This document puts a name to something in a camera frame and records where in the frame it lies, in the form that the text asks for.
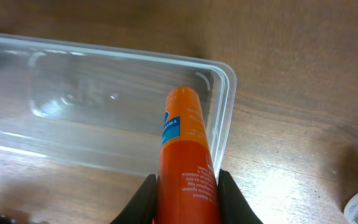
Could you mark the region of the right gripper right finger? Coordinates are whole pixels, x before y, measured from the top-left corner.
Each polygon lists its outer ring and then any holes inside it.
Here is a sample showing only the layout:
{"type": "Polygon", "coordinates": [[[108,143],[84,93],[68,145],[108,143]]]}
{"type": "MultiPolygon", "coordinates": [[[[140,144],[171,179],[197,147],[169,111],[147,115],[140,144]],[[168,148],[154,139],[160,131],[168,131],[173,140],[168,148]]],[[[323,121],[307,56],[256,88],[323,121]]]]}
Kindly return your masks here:
{"type": "Polygon", "coordinates": [[[223,169],[218,176],[218,197],[222,224],[262,224],[231,174],[223,169]]]}

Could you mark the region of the orange tube white cap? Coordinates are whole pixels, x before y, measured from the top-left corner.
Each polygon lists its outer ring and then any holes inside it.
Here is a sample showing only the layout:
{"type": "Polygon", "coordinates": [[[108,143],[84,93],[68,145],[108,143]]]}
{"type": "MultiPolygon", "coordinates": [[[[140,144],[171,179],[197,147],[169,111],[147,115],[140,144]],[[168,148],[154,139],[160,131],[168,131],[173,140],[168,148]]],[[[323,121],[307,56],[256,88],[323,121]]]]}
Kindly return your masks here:
{"type": "Polygon", "coordinates": [[[218,224],[217,183],[200,99],[179,86],[166,99],[155,223],[218,224]]]}

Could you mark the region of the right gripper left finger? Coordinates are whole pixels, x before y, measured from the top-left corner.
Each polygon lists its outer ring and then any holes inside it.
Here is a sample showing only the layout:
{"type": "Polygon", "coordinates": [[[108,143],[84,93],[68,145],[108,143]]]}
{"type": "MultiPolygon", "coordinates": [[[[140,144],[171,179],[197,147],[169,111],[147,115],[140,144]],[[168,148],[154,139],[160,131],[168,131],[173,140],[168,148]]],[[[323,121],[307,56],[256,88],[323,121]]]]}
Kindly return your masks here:
{"type": "Polygon", "coordinates": [[[110,224],[153,224],[157,208],[157,177],[148,175],[110,224]]]}

